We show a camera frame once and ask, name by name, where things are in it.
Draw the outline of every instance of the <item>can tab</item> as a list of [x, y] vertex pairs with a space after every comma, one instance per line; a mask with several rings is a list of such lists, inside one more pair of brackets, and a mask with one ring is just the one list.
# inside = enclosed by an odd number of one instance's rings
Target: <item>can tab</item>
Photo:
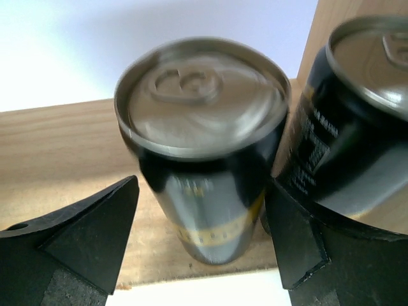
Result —
[[398, 67], [408, 69], [408, 32], [386, 34], [382, 40], [387, 58]]
[[156, 72], [148, 84], [152, 97], [170, 103], [208, 103], [220, 92], [222, 79], [207, 67], [167, 68]]

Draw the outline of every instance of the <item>can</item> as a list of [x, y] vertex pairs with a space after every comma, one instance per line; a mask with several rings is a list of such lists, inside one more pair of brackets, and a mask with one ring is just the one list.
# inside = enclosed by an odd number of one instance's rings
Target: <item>can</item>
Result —
[[349, 20], [315, 58], [273, 176], [334, 212], [408, 234], [407, 121], [408, 17]]
[[290, 93], [276, 64], [219, 38], [159, 47], [122, 76], [122, 138], [198, 261], [229, 263], [248, 248]]

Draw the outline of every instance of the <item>white wall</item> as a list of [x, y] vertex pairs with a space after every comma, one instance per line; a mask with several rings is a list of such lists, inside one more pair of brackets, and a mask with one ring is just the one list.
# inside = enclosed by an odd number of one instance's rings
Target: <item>white wall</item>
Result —
[[120, 74], [134, 60], [186, 36], [248, 44], [294, 78], [316, 4], [0, 0], [0, 112], [111, 98]]

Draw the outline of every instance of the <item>wooden panel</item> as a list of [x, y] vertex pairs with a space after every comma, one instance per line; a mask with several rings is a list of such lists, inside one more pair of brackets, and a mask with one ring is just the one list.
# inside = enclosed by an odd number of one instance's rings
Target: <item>wooden panel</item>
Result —
[[349, 18], [377, 14], [408, 16], [408, 1], [319, 0], [298, 73], [300, 86], [305, 85], [317, 52], [336, 26]]
[[[296, 82], [293, 89], [296, 100]], [[137, 174], [140, 199], [119, 275], [122, 288], [276, 266], [260, 224], [249, 250], [230, 265], [202, 265], [184, 251], [120, 138], [110, 99], [0, 113], [0, 148], [3, 229]]]

